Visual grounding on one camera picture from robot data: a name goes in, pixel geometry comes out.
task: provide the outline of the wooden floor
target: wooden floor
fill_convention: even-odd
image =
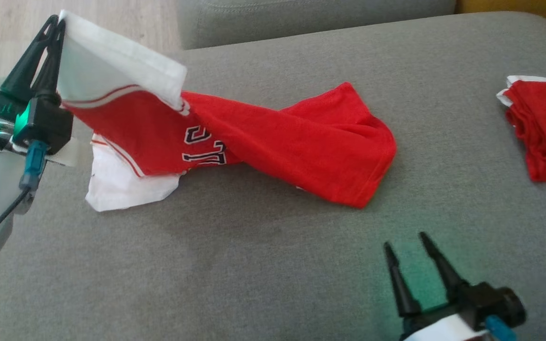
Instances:
[[[0,0],[0,80],[61,9],[163,54],[180,48],[174,0]]]

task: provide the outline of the black cable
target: black cable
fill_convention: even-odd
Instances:
[[[13,203],[11,203],[11,205],[6,209],[6,211],[4,211],[1,215],[0,215],[0,224],[4,221],[4,219],[6,219],[7,216],[9,216],[9,214],[14,211],[14,209],[16,208],[16,206],[18,206],[18,204],[24,199],[26,198],[27,194],[30,192],[30,188],[25,188],[24,190],[22,190],[21,194],[18,196],[18,198],[16,198],[14,200]]]

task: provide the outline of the green light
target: green light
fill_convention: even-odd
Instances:
[[[28,123],[28,112],[31,110],[31,105],[29,104],[24,112],[20,115],[16,115],[16,122],[14,123],[14,136],[17,136],[18,133],[24,128]]]

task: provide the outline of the fabric upholstery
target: fabric upholstery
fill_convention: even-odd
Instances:
[[[182,47],[449,15],[455,0],[178,0]]]
[[[383,242],[423,306],[444,300],[419,231],[469,281],[514,289],[518,339],[546,340],[546,183],[529,181],[495,97],[508,75],[546,76],[546,20],[477,13],[174,57],[186,90],[269,108],[351,82],[397,140],[373,201],[334,205],[234,165],[98,214],[90,171],[50,165],[0,253],[0,340],[395,341]]]

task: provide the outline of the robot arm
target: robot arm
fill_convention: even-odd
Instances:
[[[391,275],[397,311],[403,318],[400,341],[514,341],[511,328],[525,323],[526,311],[513,290],[494,289],[487,282],[470,285],[435,246],[431,238],[420,233],[420,239],[446,287],[445,304],[423,310],[399,269],[391,244],[385,243],[385,255]]]
[[[71,137],[73,116],[60,108],[56,93],[64,31],[58,16],[48,18],[0,86],[0,250],[11,233],[13,214],[26,213],[32,203],[46,155],[60,151]]]

